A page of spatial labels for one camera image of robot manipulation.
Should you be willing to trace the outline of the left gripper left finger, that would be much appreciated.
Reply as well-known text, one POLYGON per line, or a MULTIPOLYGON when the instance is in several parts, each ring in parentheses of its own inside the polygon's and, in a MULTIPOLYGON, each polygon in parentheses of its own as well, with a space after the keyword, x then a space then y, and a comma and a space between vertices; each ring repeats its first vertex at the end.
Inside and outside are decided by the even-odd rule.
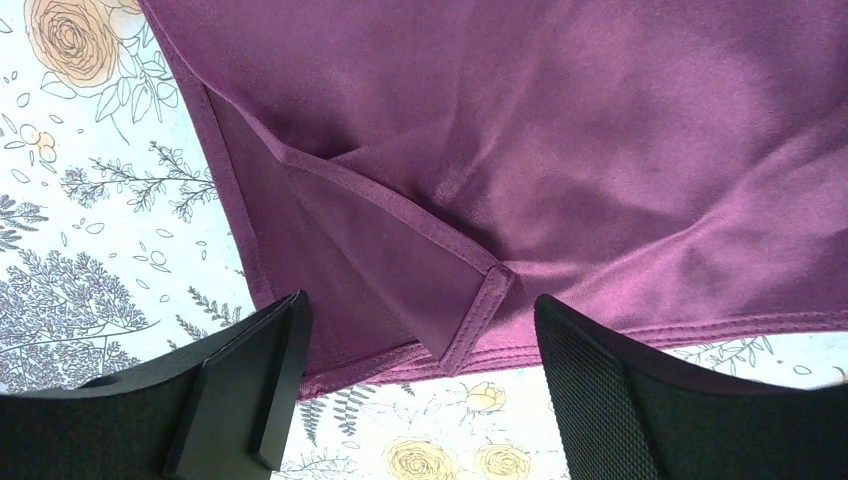
POLYGON ((305 292, 75 389, 1 399, 5 479, 268 479, 282 467, 313 314, 305 292))

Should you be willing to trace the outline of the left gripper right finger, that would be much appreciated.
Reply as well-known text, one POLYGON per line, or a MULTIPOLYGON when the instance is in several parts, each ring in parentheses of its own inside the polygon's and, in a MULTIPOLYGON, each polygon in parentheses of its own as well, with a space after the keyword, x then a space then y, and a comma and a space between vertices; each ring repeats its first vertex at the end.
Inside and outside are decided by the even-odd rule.
POLYGON ((847 388, 745 380, 543 295, 537 342, 574 479, 843 479, 847 388))

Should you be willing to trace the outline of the purple satin napkin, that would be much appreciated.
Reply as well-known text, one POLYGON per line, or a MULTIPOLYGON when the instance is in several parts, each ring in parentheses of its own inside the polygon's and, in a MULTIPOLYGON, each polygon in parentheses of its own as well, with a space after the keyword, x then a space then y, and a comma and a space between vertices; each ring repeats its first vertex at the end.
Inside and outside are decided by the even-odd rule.
POLYGON ((301 387, 847 327, 843 1, 145 1, 301 387))

